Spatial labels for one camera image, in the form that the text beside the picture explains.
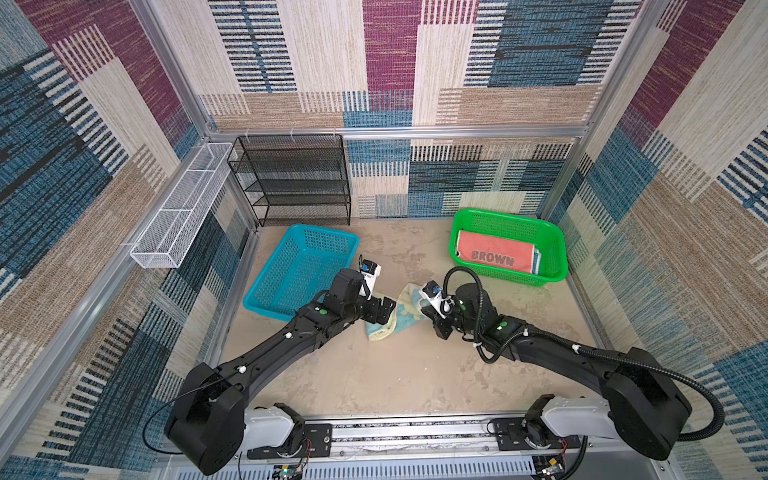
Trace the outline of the red pink towel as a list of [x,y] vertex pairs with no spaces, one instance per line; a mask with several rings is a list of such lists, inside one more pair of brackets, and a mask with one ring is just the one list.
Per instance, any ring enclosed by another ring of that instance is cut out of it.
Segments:
[[463,261],[534,275],[541,257],[533,244],[464,230],[458,233],[455,253]]

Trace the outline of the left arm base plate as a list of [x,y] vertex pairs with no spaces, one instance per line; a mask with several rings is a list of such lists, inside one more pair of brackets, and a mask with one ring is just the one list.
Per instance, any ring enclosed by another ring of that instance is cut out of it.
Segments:
[[[307,424],[303,430],[301,439],[306,438],[309,441],[309,458],[328,458],[331,455],[331,445],[333,440],[333,425],[331,423],[311,423]],[[249,450],[246,454],[248,460],[277,460],[291,459],[298,460],[304,450],[304,443],[300,442],[292,449],[289,447],[259,447]]]

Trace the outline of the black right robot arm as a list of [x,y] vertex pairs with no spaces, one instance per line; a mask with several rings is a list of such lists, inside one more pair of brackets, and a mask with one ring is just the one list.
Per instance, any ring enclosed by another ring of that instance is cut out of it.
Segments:
[[523,420],[532,445],[544,448],[572,435],[620,439],[647,458],[665,460],[681,440],[692,407],[674,384],[675,373],[659,366],[648,352],[584,346],[501,315],[475,284],[464,284],[449,295],[430,281],[419,293],[422,312],[439,338],[457,331],[487,364],[500,358],[534,364],[599,394],[597,400],[539,397]]

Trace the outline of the pale yellow teal towel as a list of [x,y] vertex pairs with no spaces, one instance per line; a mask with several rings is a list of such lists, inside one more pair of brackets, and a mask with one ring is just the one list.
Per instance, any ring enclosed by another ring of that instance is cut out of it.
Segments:
[[407,284],[396,300],[396,306],[385,325],[365,324],[366,335],[371,342],[382,341],[407,329],[420,321],[428,319],[420,309],[421,287],[414,283]]

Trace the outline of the teal plastic basket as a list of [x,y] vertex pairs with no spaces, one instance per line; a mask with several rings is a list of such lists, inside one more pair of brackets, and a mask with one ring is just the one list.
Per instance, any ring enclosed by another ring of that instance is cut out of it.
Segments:
[[359,244],[358,235],[342,230],[291,226],[244,296],[243,307],[290,321],[300,307],[330,287],[341,269],[350,267]]

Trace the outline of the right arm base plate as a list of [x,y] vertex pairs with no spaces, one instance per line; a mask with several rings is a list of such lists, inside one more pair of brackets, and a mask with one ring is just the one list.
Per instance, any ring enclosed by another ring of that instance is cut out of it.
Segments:
[[492,418],[486,423],[486,432],[495,440],[500,451],[553,450],[576,451],[582,445],[579,436],[556,437],[544,427],[532,430],[521,416]]

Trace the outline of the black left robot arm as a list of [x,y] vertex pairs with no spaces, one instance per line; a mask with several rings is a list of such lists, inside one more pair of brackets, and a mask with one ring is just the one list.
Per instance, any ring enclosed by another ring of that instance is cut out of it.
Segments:
[[340,270],[276,334],[216,367],[195,366],[184,379],[164,427],[166,437],[198,470],[212,475],[237,454],[268,448],[288,458],[306,450],[305,421],[284,403],[250,410],[250,402],[288,366],[357,320],[384,325],[395,300],[373,295],[374,279]]

